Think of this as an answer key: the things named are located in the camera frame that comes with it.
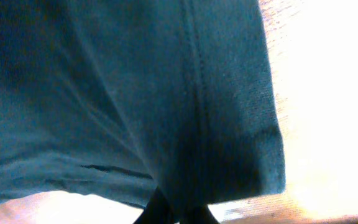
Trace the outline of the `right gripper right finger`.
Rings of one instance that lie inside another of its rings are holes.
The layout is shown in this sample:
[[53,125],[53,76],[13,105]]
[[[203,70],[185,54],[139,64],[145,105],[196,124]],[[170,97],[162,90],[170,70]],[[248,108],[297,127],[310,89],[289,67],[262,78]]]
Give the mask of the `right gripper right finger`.
[[207,205],[196,207],[184,214],[180,224],[220,224]]

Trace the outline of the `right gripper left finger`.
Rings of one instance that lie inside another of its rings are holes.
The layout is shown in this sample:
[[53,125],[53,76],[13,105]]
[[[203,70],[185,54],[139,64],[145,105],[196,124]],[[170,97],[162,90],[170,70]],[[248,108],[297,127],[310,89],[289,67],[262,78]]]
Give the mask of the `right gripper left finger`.
[[159,188],[149,200],[146,208],[134,224],[174,224],[173,212]]

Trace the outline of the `black Nike t-shirt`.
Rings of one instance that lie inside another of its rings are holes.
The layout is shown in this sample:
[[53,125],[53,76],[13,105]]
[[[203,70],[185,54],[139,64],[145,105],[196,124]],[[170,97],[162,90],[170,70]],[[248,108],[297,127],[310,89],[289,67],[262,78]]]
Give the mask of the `black Nike t-shirt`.
[[284,189],[257,1],[0,1],[0,204],[159,190],[179,217]]

